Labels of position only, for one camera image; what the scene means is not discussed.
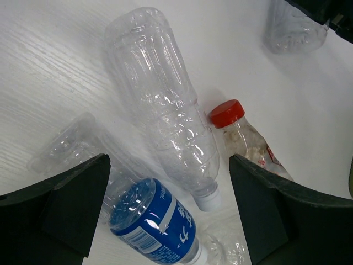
small bottle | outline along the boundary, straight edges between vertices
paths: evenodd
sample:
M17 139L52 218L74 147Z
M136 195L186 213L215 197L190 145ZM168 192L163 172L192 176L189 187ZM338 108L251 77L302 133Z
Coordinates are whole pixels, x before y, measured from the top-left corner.
M218 208L217 146L163 13L138 8L123 15L108 25L105 42L123 84L116 89L145 125L166 174L191 193L200 210Z
M248 123L244 115L245 111L236 99L222 103L210 113L210 120L215 127L223 130L229 157L239 154L258 166L293 181L265 139Z
M325 42L328 26L320 25L285 0L272 0L266 41L276 54L310 52Z
M194 219L166 187L153 178L115 179L101 211L114 235L158 264L207 265Z
M46 143L27 163L27 168L45 179L67 171L100 153L109 155L112 168L129 168L134 174L144 177L153 175L147 166L125 152L89 112L76 117Z
M219 214L202 224L200 241L208 251L209 265L251 265L239 214Z

bottle neck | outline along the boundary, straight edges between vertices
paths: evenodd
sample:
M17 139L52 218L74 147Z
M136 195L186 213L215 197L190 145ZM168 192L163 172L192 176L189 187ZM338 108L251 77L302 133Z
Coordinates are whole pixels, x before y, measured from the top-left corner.
M229 129L240 129L241 127L249 124L245 116L242 116L239 120L229 124L226 127L221 128L222 130L229 130Z

wood grain surface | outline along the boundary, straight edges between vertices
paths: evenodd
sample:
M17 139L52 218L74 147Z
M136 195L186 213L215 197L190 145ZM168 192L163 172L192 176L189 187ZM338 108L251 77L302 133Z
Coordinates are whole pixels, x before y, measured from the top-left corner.
M273 55L263 45L269 1L260 0L1 0L0 195L39 181L26 163L84 111L134 156L149 157L103 60L105 27L141 6L156 7L169 19L206 112L239 99L296 182L350 197L353 44L329 32L311 54ZM225 159L218 182L231 215L237 209L226 165ZM182 200L196 221L219 216ZM84 264L153 263L98 226Z

black panel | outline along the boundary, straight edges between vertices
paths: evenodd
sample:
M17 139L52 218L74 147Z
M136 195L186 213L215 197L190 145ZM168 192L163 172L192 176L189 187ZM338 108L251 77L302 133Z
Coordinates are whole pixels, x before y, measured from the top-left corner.
M353 200L288 181L241 156L230 159L253 265L353 264Z
M107 155L0 197L1 264L80 265L110 173Z

bottle label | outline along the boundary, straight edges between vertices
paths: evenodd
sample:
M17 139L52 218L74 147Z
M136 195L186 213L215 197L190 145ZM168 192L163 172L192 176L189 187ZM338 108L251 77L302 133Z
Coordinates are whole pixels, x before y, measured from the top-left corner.
M156 192L147 210L128 228L111 231L151 261L175 264L191 248L196 237L196 224L169 190L158 180L153 180Z

